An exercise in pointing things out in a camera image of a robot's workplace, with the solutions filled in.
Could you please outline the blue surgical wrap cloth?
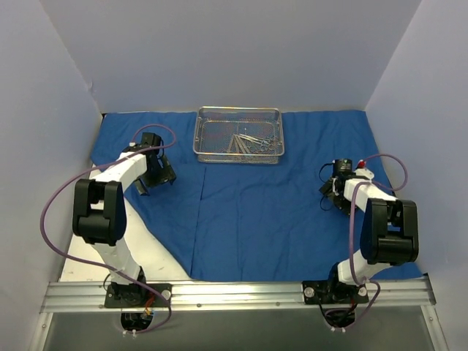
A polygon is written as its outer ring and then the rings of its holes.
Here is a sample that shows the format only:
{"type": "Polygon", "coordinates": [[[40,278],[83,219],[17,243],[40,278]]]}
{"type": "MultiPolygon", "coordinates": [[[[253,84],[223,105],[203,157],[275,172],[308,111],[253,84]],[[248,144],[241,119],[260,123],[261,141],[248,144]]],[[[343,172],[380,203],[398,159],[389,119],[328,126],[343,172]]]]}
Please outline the blue surgical wrap cloth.
{"type": "Polygon", "coordinates": [[[176,173],[139,195],[126,190],[142,225],[125,239],[150,279],[163,250],[192,279],[213,282],[321,280],[349,257],[349,220],[320,194],[333,159],[358,161],[377,152],[363,111],[283,115],[284,156],[276,165],[208,164],[192,149],[196,113],[109,113],[91,159],[115,160],[139,128],[169,144],[176,173]]]}

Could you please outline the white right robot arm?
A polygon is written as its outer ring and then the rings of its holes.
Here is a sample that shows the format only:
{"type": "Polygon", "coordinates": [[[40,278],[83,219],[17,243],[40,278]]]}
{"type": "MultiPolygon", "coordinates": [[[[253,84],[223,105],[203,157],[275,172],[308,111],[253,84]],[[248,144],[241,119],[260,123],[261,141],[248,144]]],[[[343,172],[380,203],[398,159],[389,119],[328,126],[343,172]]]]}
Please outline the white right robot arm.
{"type": "Polygon", "coordinates": [[[324,285],[327,297],[335,302],[343,301],[351,286],[365,285],[377,273],[418,258],[417,205],[397,198],[395,189],[375,179],[367,162],[379,157],[371,155],[356,166],[351,159],[325,164],[332,173],[320,193],[350,220],[349,257],[335,264],[324,285]]]}

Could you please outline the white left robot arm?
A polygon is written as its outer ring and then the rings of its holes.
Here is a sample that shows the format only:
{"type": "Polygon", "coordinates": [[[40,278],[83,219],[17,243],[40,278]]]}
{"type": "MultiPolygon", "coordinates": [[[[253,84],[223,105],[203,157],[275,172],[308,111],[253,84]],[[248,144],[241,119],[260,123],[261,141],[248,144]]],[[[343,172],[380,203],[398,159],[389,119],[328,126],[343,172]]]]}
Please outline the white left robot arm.
{"type": "Polygon", "coordinates": [[[124,193],[135,186],[137,193],[173,184],[176,174],[159,148],[162,138],[144,132],[139,143],[130,143],[112,165],[90,179],[75,184],[72,230],[99,254],[110,272],[110,287],[130,306],[142,305],[148,296],[145,274],[127,246],[124,233],[127,213],[124,193]]]}

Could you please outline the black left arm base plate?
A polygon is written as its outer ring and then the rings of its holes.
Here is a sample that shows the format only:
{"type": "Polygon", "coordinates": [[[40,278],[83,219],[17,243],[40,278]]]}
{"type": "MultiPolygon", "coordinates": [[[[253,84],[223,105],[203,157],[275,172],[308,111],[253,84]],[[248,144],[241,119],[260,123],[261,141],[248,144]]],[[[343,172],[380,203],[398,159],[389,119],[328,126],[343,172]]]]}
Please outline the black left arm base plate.
{"type": "Polygon", "coordinates": [[[167,304],[150,291],[137,284],[122,285],[111,282],[107,286],[104,307],[108,309],[143,308],[149,300],[150,307],[166,307],[167,304]]]}

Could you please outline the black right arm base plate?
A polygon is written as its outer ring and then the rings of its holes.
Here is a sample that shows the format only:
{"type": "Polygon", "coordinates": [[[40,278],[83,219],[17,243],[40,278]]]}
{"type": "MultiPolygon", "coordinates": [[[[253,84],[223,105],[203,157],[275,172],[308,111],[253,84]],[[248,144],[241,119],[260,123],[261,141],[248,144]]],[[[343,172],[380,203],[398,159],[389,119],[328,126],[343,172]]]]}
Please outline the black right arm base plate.
{"type": "Polygon", "coordinates": [[[359,304],[369,301],[368,294],[360,294],[359,287],[341,282],[302,281],[301,287],[306,305],[359,304]]]}

